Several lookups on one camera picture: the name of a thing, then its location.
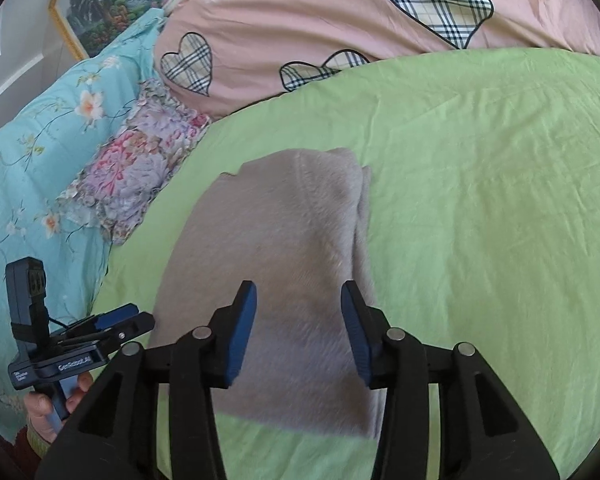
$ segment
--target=ruffled pillow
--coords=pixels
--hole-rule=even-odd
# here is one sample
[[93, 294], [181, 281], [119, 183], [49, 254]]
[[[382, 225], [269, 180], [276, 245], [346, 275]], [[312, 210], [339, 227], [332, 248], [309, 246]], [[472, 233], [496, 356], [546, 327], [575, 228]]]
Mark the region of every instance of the ruffled pillow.
[[100, 225], [107, 240], [123, 244], [210, 122], [160, 81], [143, 82], [123, 126], [58, 197], [60, 213], [81, 226]]

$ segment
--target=plaid heart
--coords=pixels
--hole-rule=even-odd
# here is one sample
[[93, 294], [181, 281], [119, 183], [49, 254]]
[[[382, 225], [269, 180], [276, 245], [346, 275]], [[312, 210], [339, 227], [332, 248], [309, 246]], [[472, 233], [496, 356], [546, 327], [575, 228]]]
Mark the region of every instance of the plaid heart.
[[195, 32], [185, 34], [177, 52], [167, 52], [160, 60], [162, 74], [169, 81], [196, 94], [209, 96], [211, 47]]
[[322, 81], [346, 68], [361, 66], [370, 61], [355, 50], [339, 50], [329, 56], [321, 66], [315, 66], [303, 61], [292, 61], [280, 68], [282, 86], [287, 92], [292, 92], [312, 81]]
[[398, 9], [455, 48], [467, 48], [491, 16], [491, 0], [390, 0]]

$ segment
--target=pink blanket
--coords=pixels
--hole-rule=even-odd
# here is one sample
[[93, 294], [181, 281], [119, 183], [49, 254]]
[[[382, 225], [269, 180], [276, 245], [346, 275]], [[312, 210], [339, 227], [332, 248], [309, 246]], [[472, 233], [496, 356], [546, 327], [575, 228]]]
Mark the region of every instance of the pink blanket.
[[600, 56], [591, 0], [186, 0], [155, 48], [189, 107], [221, 118], [345, 68], [460, 48]]

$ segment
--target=metal screw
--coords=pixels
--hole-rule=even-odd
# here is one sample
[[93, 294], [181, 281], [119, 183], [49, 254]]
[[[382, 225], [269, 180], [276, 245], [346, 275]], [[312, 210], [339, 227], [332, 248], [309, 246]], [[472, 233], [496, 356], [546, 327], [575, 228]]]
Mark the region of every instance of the metal screw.
[[406, 335], [406, 332], [401, 328], [390, 328], [386, 331], [386, 336], [392, 341], [402, 341]]
[[208, 337], [211, 337], [212, 332], [208, 326], [199, 326], [193, 329], [193, 332], [191, 332], [191, 334], [196, 339], [206, 339]]
[[140, 344], [132, 341], [122, 347], [122, 353], [126, 356], [136, 355], [140, 351]]
[[460, 343], [458, 345], [458, 351], [465, 357], [471, 357], [475, 354], [475, 346], [471, 343]]

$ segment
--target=folded blanket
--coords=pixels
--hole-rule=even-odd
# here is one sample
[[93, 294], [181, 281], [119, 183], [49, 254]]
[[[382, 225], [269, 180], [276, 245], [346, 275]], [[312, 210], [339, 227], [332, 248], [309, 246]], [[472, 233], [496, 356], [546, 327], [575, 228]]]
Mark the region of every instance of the folded blanket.
[[346, 149], [286, 150], [222, 174], [196, 203], [165, 270], [151, 346], [230, 304], [242, 280], [258, 311], [219, 412], [296, 430], [379, 434], [383, 398], [356, 375], [340, 313], [355, 279], [374, 302], [366, 253], [370, 168]]

